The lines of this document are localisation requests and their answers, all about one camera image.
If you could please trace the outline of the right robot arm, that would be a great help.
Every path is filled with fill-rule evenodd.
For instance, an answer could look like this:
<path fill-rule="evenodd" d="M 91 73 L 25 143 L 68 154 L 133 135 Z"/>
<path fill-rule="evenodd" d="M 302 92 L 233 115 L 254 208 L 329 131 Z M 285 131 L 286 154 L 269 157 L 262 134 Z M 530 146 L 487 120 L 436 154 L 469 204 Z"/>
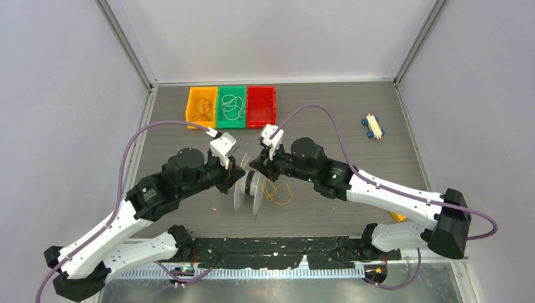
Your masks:
<path fill-rule="evenodd" d="M 376 206 L 408 218 L 402 223 L 370 223 L 362 233 L 360 251 L 368 259 L 396 249 L 427 247 L 449 259 L 462 259 L 472 216 L 462 193 L 420 191 L 382 180 L 362 169 L 328 158 L 310 138 L 295 140 L 290 152 L 265 147 L 249 165 L 272 181 L 279 176 L 309 181 L 329 199 Z"/>

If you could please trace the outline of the white plastic spool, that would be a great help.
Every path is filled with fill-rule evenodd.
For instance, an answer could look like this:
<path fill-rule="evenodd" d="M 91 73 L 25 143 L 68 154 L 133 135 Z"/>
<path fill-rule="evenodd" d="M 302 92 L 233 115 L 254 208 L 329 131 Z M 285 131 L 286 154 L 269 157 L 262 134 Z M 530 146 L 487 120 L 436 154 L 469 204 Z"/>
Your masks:
<path fill-rule="evenodd" d="M 245 175 L 235 183 L 233 207 L 235 211 L 239 211 L 244 201 L 251 201 L 253 214 L 257 215 L 264 197 L 266 177 L 251 169 L 248 165 L 249 162 L 249 152 L 246 152 L 240 164 Z"/>

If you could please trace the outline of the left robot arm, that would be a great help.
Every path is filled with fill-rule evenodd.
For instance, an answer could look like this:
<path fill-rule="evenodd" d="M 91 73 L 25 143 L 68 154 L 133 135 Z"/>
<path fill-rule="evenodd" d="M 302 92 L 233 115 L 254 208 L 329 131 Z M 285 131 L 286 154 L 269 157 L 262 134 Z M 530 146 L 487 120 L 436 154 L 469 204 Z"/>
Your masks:
<path fill-rule="evenodd" d="M 103 220 L 103 233 L 86 247 L 81 243 L 51 246 L 45 252 L 49 267 L 56 268 L 53 280 L 57 295 L 71 301 L 85 300 L 121 274 L 155 261 L 175 258 L 187 261 L 194 251 L 194 241 L 184 226 L 173 225 L 166 232 L 145 242 L 120 248 L 126 239 L 150 226 L 179 203 L 195 194 L 216 187 L 221 193 L 245 175 L 245 170 L 230 157 L 228 166 L 211 152 L 183 148 L 170 157 L 162 170 L 139 180 L 119 204 L 112 223 Z"/>

